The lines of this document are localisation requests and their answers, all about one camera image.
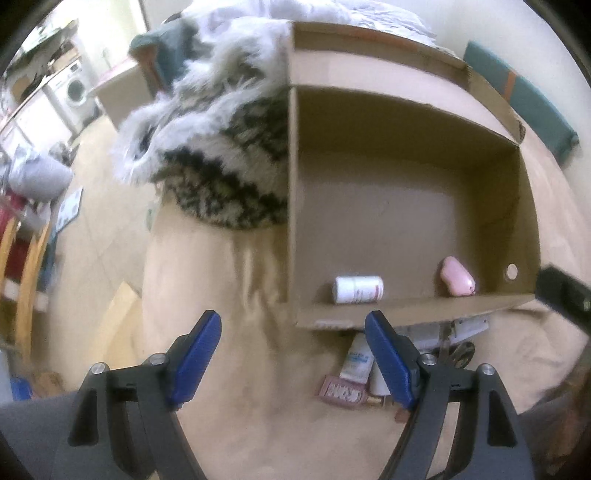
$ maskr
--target hole in cardboard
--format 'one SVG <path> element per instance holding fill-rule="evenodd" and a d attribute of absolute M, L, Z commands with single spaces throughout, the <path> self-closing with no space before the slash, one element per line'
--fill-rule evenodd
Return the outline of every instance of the hole in cardboard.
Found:
<path fill-rule="evenodd" d="M 505 279 L 507 279 L 507 281 L 514 281 L 517 278 L 518 274 L 519 270 L 517 269 L 517 265 L 515 265 L 514 263 L 509 264 L 509 266 L 507 266 L 507 269 L 505 270 Z"/>

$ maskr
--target metal screw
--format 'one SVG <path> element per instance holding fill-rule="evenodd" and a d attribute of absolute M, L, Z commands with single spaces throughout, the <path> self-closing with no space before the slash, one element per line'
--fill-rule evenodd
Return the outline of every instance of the metal screw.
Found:
<path fill-rule="evenodd" d="M 478 368 L 485 375 L 494 375 L 496 372 L 495 367 L 493 367 L 492 365 L 489 365 L 489 364 L 482 364 Z"/>
<path fill-rule="evenodd" d="M 92 367 L 90 367 L 90 371 L 94 375 L 100 375 L 102 372 L 107 370 L 107 368 L 109 368 L 109 367 L 107 367 L 106 363 L 99 362 L 97 364 L 94 364 Z"/>
<path fill-rule="evenodd" d="M 432 353 L 424 353 L 418 359 L 425 365 L 433 366 L 437 363 L 437 357 Z"/>
<path fill-rule="evenodd" d="M 154 353 L 148 357 L 148 363 L 150 365 L 162 365 L 166 363 L 167 359 L 166 353 Z"/>

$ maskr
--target cardboard flap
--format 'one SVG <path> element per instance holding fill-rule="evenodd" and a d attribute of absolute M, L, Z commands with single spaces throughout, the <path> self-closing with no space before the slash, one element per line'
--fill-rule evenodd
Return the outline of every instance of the cardboard flap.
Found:
<path fill-rule="evenodd" d="M 381 310 L 394 325 L 441 322 L 472 317 L 495 310 L 518 307 L 531 300 L 533 294 L 473 296 L 450 299 L 407 301 L 397 304 L 317 305 L 295 313 L 297 325 L 319 330 L 362 329 L 365 317 L 372 310 Z"/>
<path fill-rule="evenodd" d="M 466 118 L 520 143 L 524 129 L 508 103 L 460 59 L 383 32 L 296 22 L 292 85 L 397 96 Z"/>

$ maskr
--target cardboard piece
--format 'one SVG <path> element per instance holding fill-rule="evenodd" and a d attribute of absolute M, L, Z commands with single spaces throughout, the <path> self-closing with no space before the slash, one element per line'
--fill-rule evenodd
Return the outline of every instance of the cardboard piece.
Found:
<path fill-rule="evenodd" d="M 293 40 L 296 325 L 363 326 L 371 305 L 332 302 L 338 275 L 381 276 L 375 308 L 393 325 L 533 299 L 540 247 L 519 150 L 524 129 L 498 93 L 461 60 L 393 35 L 296 23 Z M 474 276 L 477 295 L 449 298 L 439 280 L 448 255 Z"/>

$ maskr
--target white tube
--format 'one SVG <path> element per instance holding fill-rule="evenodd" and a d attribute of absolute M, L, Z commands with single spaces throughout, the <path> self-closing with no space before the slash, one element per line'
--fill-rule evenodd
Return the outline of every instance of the white tube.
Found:
<path fill-rule="evenodd" d="M 390 395 L 390 389 L 386 385 L 382 371 L 378 367 L 378 363 L 374 362 L 369 376 L 369 392 L 376 397 L 386 397 Z"/>
<path fill-rule="evenodd" d="M 333 284 L 335 303 L 374 303 L 384 295 L 380 277 L 336 277 Z"/>
<path fill-rule="evenodd" d="M 365 339 L 365 334 L 358 333 L 349 348 L 339 376 L 344 380 L 365 385 L 368 382 L 373 363 L 374 355 Z"/>

